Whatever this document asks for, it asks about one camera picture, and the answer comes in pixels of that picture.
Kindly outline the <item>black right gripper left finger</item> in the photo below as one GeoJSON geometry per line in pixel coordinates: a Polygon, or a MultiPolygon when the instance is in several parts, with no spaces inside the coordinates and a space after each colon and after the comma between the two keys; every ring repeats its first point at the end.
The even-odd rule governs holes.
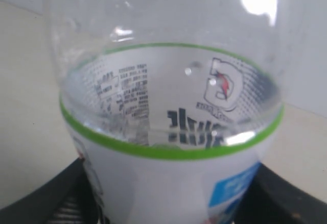
{"type": "Polygon", "coordinates": [[[1,209],[1,223],[102,223],[81,160],[1,209]]]}

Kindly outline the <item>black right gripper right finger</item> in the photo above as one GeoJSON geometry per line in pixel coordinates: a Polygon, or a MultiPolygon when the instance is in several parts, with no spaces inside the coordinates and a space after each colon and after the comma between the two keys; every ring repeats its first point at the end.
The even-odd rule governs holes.
{"type": "Polygon", "coordinates": [[[326,223],[326,203],[261,164],[240,204],[240,223],[326,223]]]}

